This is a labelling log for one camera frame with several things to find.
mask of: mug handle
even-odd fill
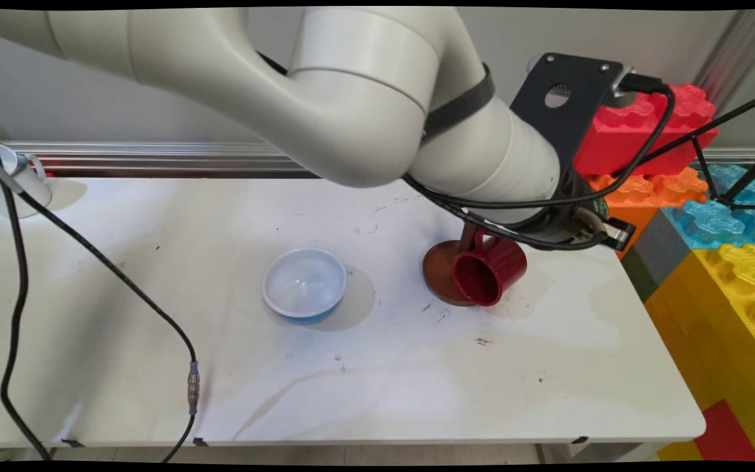
[[[488,234],[489,236],[494,236],[491,233],[488,233],[485,229],[482,229],[481,227],[476,230],[476,233],[474,233],[474,247],[471,248],[471,250],[482,250],[482,248],[485,247],[485,245],[482,244],[482,237]]]
[[[39,177],[40,182],[45,182],[45,167],[43,167],[42,162],[39,161],[39,158],[36,155],[33,155],[32,153],[27,153],[25,157],[28,158],[28,161],[30,161],[33,164],[34,169],[37,171],[37,176]]]

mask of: black mounting bracket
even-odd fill
[[[599,105],[614,92],[626,72],[619,62],[546,53],[537,59],[510,108],[552,144],[563,173],[581,146]],[[561,96],[569,92],[569,96],[560,107],[550,108],[545,103],[548,92]]]

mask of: wooden coaster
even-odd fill
[[[443,302],[458,307],[472,307],[453,282],[453,257],[459,254],[459,241],[444,241],[427,251],[422,263],[425,281],[431,292]]]

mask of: table leg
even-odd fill
[[[636,462],[656,453],[664,442],[598,442],[572,454],[569,444],[540,444],[541,463]]]

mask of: white cup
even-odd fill
[[[45,185],[45,169],[43,165],[37,159],[35,155],[17,155],[9,147],[2,146],[0,144],[0,158],[2,158],[2,164],[5,170],[7,170],[13,180],[24,188],[27,193],[33,197],[34,200],[42,206],[48,205],[51,201],[51,190],[48,190],[48,186]],[[36,168],[36,172],[31,169],[28,163],[32,162]],[[16,212],[19,218],[25,218],[33,215],[37,211],[28,206],[22,198],[14,195],[13,200],[16,203]],[[0,213],[5,217],[8,217],[8,206],[5,204],[5,197],[2,193],[2,183],[0,182]]]

